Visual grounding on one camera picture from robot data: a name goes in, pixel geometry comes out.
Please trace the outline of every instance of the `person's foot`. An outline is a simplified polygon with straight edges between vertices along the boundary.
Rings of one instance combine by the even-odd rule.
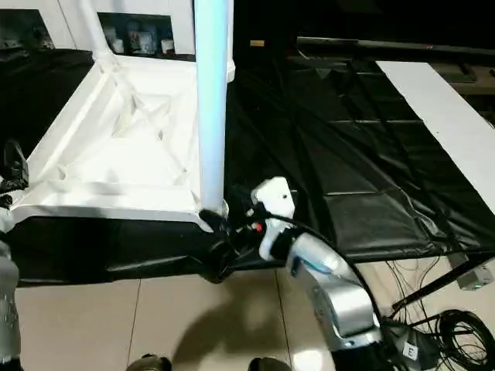
[[[247,371],[291,371],[291,368],[274,358],[255,358]]]
[[[131,363],[126,371],[172,371],[172,363],[168,358],[146,354]]]

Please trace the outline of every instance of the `robotic arm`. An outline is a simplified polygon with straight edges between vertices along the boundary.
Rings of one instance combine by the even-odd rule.
[[[275,256],[286,259],[288,271],[312,302],[336,370],[392,371],[384,357],[377,308],[359,272],[324,237],[301,231],[291,223],[295,207],[285,179],[264,182],[251,197],[268,216],[260,255],[266,260]],[[256,212],[250,210],[248,216],[256,217]],[[0,231],[5,234],[13,227],[8,209],[0,208]],[[0,371],[22,370],[14,301],[18,281],[19,271],[9,246],[0,241]]]
[[[384,356],[377,308],[369,289],[324,237],[301,233],[290,223],[295,207],[286,180],[268,180],[251,197],[255,207],[262,203],[272,216],[266,220],[260,256],[286,259],[287,270],[312,302],[336,370],[393,370]]]

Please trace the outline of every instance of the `black plastic sheet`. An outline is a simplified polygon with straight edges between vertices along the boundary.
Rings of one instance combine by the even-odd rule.
[[[0,79],[11,102],[0,110],[3,135],[29,154],[89,60],[56,51],[0,63],[0,77],[11,79]],[[494,252],[495,216],[377,65],[318,64],[266,60],[237,69],[227,98],[229,204],[235,186],[253,189],[281,175],[296,219],[355,262]],[[256,250],[241,257],[211,250],[217,238],[188,223],[40,217],[9,233],[23,284],[190,273],[215,281],[282,264],[267,264]]]

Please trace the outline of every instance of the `white floor tile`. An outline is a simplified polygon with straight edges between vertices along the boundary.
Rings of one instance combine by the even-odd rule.
[[[332,357],[306,293],[288,274],[277,270],[288,348],[293,371],[331,371]]]
[[[168,356],[174,371],[246,371],[255,357],[288,361],[275,274],[237,272],[143,280],[131,360]]]
[[[139,281],[21,288],[26,371],[124,371]]]
[[[411,285],[410,288],[408,284],[403,284],[406,295],[412,289],[419,287],[423,272],[434,260],[435,258],[429,258],[418,261],[401,260],[396,262],[396,264],[400,264],[398,268],[404,275],[405,280]],[[495,261],[489,264],[489,268],[495,274]],[[360,269],[363,271],[382,308],[390,307],[392,303],[401,297],[399,294],[400,289],[395,284],[394,276],[385,262],[361,264]],[[426,277],[423,286],[450,270],[447,258],[440,258],[439,263],[431,269]],[[447,309],[471,311],[483,320],[492,334],[495,334],[495,312],[493,311],[493,308],[495,308],[495,283],[489,284],[478,291],[463,291],[459,288],[457,282],[452,282],[443,289],[427,296],[423,299],[423,302],[428,316],[436,315]],[[418,303],[409,305],[408,313],[401,311],[400,315],[402,318],[407,315],[409,322],[425,317]],[[428,331],[427,325],[422,325],[421,327]]]

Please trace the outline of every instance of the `white pole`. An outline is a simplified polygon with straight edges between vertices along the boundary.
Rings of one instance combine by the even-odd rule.
[[[201,203],[224,202],[228,0],[195,0]]]
[[[93,59],[101,60],[113,57],[113,53],[108,47],[107,40],[105,39],[100,19],[94,10],[91,0],[80,0],[80,10],[83,13],[87,30],[90,33],[91,43],[93,44]]]

